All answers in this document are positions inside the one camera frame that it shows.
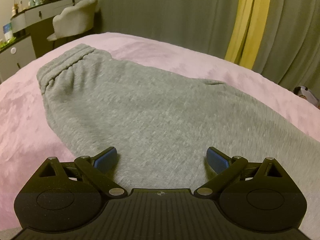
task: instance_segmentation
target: gray curtain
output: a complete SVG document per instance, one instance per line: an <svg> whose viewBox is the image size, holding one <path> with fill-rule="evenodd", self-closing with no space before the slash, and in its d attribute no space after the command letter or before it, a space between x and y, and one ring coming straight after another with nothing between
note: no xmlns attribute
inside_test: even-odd
<svg viewBox="0 0 320 240"><path fill-rule="evenodd" d="M292 91L320 97L320 0L270 0L253 71Z"/></svg>
<svg viewBox="0 0 320 240"><path fill-rule="evenodd" d="M238 0L99 0L96 31L168 42L224 58Z"/></svg>

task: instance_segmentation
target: silver screw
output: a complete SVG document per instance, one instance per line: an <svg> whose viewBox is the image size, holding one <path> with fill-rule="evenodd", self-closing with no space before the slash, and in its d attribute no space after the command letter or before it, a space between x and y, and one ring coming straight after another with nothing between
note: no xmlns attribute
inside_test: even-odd
<svg viewBox="0 0 320 240"><path fill-rule="evenodd" d="M113 196L119 196L124 193L124 190L122 188L115 187L115 188L112 188L111 190L109 190L109 193L110 193L110 195L113 195Z"/></svg>
<svg viewBox="0 0 320 240"><path fill-rule="evenodd" d="M212 189L207 187L201 187L197 190L200 195L207 196L212 194Z"/></svg>

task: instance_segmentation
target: chair seat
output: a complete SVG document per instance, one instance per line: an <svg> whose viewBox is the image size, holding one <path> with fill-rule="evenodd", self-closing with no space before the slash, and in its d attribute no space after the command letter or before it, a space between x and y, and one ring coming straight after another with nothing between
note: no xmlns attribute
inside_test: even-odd
<svg viewBox="0 0 320 240"><path fill-rule="evenodd" d="M56 41L56 40L57 40L57 37L55 33L47 37L47 41Z"/></svg>

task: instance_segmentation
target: pink bedspread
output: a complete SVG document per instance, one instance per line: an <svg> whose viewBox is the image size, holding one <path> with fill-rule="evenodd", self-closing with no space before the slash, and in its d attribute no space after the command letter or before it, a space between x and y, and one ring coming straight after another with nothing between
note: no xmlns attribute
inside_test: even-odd
<svg viewBox="0 0 320 240"><path fill-rule="evenodd" d="M320 141L320 111L251 70L139 37L119 33L87 36L31 62L0 85L0 230L19 226L13 209L14 199L47 157L57 156L61 162L74 160L46 122L36 73L41 66L80 43L107 50L116 59L131 60L187 77L224 81L260 100Z"/></svg>

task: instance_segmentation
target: yellow curtain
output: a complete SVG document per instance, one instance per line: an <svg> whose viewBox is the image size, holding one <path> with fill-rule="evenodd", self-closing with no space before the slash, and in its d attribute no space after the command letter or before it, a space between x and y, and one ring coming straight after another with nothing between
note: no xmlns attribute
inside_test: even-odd
<svg viewBox="0 0 320 240"><path fill-rule="evenodd" d="M225 60L252 69L267 21L270 0L239 0Z"/></svg>

